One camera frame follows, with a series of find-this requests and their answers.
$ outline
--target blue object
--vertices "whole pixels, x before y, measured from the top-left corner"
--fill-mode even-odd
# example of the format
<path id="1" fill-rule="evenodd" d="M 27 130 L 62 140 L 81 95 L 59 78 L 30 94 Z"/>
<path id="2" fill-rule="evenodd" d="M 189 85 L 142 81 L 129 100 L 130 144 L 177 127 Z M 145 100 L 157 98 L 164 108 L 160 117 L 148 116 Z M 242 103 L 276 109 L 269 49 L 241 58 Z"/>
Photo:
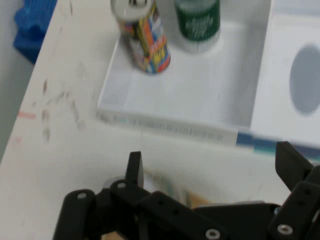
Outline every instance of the blue object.
<path id="1" fill-rule="evenodd" d="M 36 63 L 57 0 L 24 0 L 14 20 L 18 33 L 13 46 L 33 64 Z"/>

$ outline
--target white box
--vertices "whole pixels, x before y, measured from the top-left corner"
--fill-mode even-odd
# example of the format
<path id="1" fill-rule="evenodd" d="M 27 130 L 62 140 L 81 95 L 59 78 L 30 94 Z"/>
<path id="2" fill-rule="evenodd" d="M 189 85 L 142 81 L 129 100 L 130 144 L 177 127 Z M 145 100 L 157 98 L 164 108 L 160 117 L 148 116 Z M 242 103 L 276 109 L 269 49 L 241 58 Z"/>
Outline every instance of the white box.
<path id="1" fill-rule="evenodd" d="M 298 2 L 221 0 L 219 42 L 210 51 L 193 55 L 179 42 L 174 1 L 158 0 L 171 52 L 169 68 L 156 75 L 142 72 L 120 38 L 101 91 L 98 115 L 108 123 L 231 146 L 274 151 L 276 140 L 320 146 L 320 134 L 313 131 L 312 137 L 305 136 L 301 124 L 306 116 L 294 111 L 288 94 L 288 69 L 295 55 L 308 41 L 320 43 L 320 3 L 306 1 L 308 8 L 303 1 L 300 14 L 294 5 Z M 281 119 L 277 109 L 283 113 Z M 308 121 L 310 129 L 320 119 L 317 112 Z M 300 150 L 320 156 L 316 147 Z"/>

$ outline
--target metal screw head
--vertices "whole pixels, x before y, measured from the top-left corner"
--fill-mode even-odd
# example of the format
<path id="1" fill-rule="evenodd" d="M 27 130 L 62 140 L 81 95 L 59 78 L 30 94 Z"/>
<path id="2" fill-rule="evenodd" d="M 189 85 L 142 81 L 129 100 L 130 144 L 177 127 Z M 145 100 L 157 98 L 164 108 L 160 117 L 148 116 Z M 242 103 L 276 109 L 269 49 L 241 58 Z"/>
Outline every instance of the metal screw head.
<path id="1" fill-rule="evenodd" d="M 294 232 L 294 229 L 291 226 L 286 225 L 286 224 L 280 224 L 277 227 L 277 230 L 282 235 L 291 235 Z"/>
<path id="2" fill-rule="evenodd" d="M 76 197 L 78 199 L 85 199 L 87 197 L 87 194 L 85 192 L 81 192 Z"/>
<path id="3" fill-rule="evenodd" d="M 209 229 L 205 232 L 205 237 L 208 240 L 218 240 L 220 238 L 220 232 L 216 229 Z"/>
<path id="4" fill-rule="evenodd" d="M 120 183 L 118 183 L 117 187 L 119 189 L 124 189 L 126 187 L 126 183 L 125 182 L 120 182 Z"/>

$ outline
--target green label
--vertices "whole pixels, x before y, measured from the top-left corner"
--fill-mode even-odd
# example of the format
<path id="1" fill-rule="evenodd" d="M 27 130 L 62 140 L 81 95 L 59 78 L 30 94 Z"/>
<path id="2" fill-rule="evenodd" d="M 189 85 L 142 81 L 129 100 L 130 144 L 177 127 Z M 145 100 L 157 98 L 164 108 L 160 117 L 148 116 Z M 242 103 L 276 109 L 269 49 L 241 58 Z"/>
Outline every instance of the green label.
<path id="1" fill-rule="evenodd" d="M 181 9 L 175 6 L 182 35 L 191 41 L 205 41 L 220 27 L 220 0 L 203 11 Z"/>

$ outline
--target green bottle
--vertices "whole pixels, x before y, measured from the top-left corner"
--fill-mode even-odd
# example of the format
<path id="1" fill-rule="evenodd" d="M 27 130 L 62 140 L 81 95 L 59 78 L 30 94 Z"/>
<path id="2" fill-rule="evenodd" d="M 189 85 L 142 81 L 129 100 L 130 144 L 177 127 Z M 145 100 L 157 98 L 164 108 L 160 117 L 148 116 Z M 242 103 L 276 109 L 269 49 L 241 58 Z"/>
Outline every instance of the green bottle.
<path id="1" fill-rule="evenodd" d="M 210 49 L 220 36 L 220 0 L 175 0 L 182 44 L 192 53 Z"/>

